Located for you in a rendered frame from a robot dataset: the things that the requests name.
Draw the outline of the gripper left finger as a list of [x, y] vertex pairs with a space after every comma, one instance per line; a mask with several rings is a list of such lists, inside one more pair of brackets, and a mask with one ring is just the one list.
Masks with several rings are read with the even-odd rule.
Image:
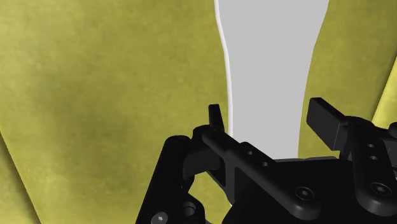
[[204, 206], [189, 193], [203, 172], [232, 205], [222, 224], [259, 224], [261, 215], [275, 213], [271, 200], [297, 220], [319, 218], [321, 201], [312, 186], [288, 181], [279, 162], [229, 136], [217, 104], [208, 112], [209, 123], [194, 128], [192, 137], [165, 140], [136, 224], [209, 224]]

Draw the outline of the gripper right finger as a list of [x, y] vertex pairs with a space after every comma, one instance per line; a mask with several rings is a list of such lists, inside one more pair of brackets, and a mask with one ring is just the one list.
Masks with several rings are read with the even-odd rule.
[[379, 128], [357, 116], [346, 116], [320, 97], [309, 100], [307, 125], [342, 160], [352, 162], [358, 204], [378, 216], [397, 214], [397, 180]]

